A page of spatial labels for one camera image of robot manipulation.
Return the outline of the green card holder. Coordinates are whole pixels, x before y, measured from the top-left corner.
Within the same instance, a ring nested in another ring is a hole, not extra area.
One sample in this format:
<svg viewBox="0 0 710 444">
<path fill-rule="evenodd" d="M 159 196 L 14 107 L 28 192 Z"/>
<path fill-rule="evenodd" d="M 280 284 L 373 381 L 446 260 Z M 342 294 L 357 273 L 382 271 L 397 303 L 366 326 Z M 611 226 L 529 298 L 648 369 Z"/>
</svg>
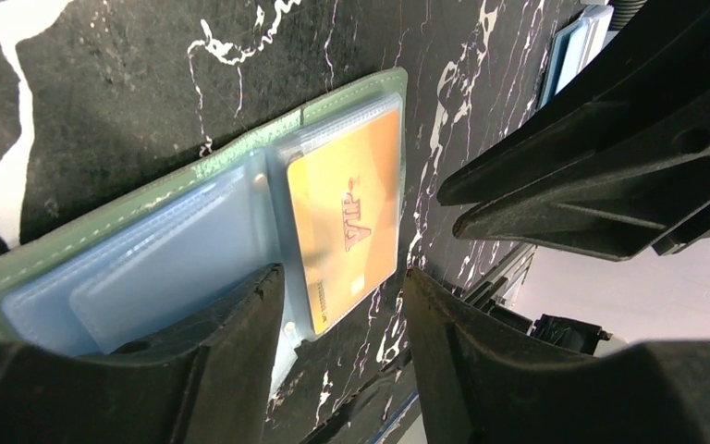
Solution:
<svg viewBox="0 0 710 444">
<path fill-rule="evenodd" d="M 311 329 L 288 163 L 300 157 L 306 133 L 363 110 L 397 107 L 399 228 L 407 82 L 403 68 L 356 80 L 1 256 L 0 340 L 68 356 L 113 352 L 280 263 L 286 284 L 272 375 L 280 386 L 297 348 L 322 337 Z"/>
</svg>

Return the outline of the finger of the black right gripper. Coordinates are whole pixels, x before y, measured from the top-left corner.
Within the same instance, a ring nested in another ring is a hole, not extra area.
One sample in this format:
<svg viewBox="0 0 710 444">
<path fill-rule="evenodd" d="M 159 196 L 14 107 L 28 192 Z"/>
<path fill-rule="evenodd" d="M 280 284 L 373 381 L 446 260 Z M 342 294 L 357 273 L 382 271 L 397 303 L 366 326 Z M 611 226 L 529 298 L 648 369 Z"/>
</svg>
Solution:
<svg viewBox="0 0 710 444">
<path fill-rule="evenodd" d="M 710 1 L 648 1 L 519 129 L 446 179 L 443 206 L 501 198 L 670 116 L 710 88 Z"/>
</svg>

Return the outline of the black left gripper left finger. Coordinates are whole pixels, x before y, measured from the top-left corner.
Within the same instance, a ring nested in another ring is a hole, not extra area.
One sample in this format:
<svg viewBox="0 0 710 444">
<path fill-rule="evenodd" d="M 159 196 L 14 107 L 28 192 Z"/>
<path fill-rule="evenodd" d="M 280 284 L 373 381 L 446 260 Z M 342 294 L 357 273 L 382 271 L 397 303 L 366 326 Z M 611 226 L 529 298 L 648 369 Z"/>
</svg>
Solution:
<svg viewBox="0 0 710 444">
<path fill-rule="evenodd" d="M 257 443 L 284 305 L 271 264 L 107 355 L 0 341 L 0 443 Z"/>
</svg>

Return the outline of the orange VIP credit card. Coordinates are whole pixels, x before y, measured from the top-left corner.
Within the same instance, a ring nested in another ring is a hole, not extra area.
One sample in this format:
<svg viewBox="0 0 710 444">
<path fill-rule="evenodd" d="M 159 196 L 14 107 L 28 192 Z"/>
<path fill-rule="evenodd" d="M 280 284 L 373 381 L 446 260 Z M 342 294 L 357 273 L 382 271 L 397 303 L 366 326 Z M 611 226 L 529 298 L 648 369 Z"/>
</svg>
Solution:
<svg viewBox="0 0 710 444">
<path fill-rule="evenodd" d="M 315 336 L 397 269 L 402 115 L 363 110 L 308 132 L 287 168 Z"/>
</svg>

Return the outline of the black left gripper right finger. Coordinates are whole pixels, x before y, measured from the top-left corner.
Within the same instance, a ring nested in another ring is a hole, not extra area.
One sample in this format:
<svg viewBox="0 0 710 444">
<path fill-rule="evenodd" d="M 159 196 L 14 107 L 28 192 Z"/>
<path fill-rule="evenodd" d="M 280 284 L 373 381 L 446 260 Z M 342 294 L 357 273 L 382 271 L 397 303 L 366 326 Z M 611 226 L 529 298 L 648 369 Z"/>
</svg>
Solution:
<svg viewBox="0 0 710 444">
<path fill-rule="evenodd" d="M 507 326 L 418 268 L 403 301 L 431 443 L 710 443 L 710 341 L 597 358 Z"/>
</svg>

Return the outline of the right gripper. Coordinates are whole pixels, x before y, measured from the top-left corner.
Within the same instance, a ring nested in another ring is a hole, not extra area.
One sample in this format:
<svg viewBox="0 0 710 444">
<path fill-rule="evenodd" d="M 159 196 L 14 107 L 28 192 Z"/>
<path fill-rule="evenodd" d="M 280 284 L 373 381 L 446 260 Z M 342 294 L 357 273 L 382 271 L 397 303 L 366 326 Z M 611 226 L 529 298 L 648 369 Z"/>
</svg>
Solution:
<svg viewBox="0 0 710 444">
<path fill-rule="evenodd" d="M 646 249 L 677 253 L 710 237 L 710 127 L 646 130 L 555 177 L 476 206 L 459 218 L 454 234 L 610 261 Z M 530 337 L 594 355 L 612 334 L 543 314 Z"/>
</svg>

